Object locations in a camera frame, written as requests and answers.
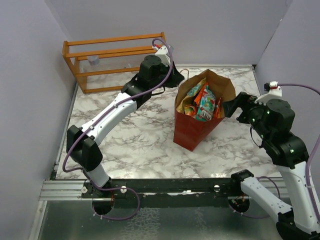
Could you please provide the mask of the teal Fox's candy bag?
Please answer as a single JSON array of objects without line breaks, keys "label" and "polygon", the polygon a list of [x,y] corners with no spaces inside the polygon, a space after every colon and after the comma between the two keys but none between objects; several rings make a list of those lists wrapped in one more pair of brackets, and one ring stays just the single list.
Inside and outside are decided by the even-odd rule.
[{"label": "teal Fox's candy bag", "polygon": [[195,119],[201,122],[207,122],[213,119],[214,110],[216,107],[216,97],[209,89],[209,85],[204,89]]}]

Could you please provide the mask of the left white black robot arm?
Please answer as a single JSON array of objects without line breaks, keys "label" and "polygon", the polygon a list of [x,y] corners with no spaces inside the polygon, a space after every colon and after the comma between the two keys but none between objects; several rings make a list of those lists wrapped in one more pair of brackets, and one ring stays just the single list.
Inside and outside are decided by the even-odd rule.
[{"label": "left white black robot arm", "polygon": [[120,93],[96,117],[81,127],[72,125],[67,130],[66,157],[80,166],[87,179],[93,182],[97,196],[106,197],[111,190],[111,178],[102,166],[103,155],[99,148],[109,132],[125,117],[137,111],[158,88],[175,88],[184,77],[175,66],[172,56],[154,54],[146,56],[137,74],[127,82]]}]

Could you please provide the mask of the red brown paper bag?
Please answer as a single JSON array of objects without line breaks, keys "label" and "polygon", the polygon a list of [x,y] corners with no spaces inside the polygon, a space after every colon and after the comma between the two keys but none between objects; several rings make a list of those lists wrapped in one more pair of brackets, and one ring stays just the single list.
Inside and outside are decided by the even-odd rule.
[{"label": "red brown paper bag", "polygon": [[[221,101],[231,101],[236,97],[236,91],[229,78],[216,74],[207,69],[202,73],[195,75],[184,83],[178,89],[175,97],[174,107],[177,108],[192,89],[201,80],[208,81],[208,87],[217,98]],[[220,109],[220,118],[209,121],[198,121],[191,116],[174,111],[174,136],[173,142],[184,147],[189,151],[193,151],[198,144],[203,141],[225,118],[224,109]]]}]

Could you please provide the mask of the orange silver snack packet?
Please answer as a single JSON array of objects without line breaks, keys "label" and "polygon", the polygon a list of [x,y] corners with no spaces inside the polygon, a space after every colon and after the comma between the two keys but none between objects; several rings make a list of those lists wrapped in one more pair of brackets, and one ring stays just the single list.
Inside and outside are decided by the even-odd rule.
[{"label": "orange silver snack packet", "polygon": [[200,89],[200,91],[198,92],[198,94],[196,95],[196,98],[194,99],[194,104],[199,107],[203,92],[205,90],[205,88],[208,86],[208,83],[206,82],[202,88]]}]

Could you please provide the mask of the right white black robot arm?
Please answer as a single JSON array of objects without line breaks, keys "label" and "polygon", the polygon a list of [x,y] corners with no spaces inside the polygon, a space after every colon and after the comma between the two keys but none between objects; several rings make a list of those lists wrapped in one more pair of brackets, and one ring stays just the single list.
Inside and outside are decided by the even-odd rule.
[{"label": "right white black robot arm", "polygon": [[261,148],[280,172],[291,204],[276,197],[248,170],[232,174],[229,189],[236,195],[252,198],[275,222],[284,240],[320,238],[320,201],[310,173],[311,157],[305,143],[291,133],[295,112],[287,101],[265,94],[260,97],[239,93],[221,104],[225,117],[237,108],[237,121],[249,124],[261,138]]}]

